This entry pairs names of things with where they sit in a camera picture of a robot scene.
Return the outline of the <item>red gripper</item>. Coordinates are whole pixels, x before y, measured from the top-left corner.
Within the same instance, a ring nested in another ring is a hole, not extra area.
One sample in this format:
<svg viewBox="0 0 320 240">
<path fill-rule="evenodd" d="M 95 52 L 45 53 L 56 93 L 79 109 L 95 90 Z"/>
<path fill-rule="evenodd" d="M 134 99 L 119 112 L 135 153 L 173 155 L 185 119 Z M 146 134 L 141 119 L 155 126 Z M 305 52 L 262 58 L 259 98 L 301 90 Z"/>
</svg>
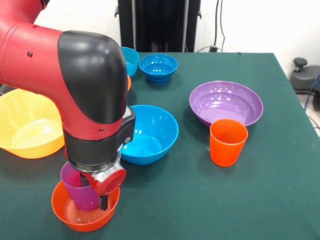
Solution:
<svg viewBox="0 0 320 240">
<path fill-rule="evenodd" d="M 126 177 L 126 170 L 123 167 L 111 167 L 105 171 L 80 174 L 80 184 L 87 187 L 89 184 L 99 195 L 99 209 L 108 209 L 108 194 L 114 192 L 123 183 Z"/>
</svg>

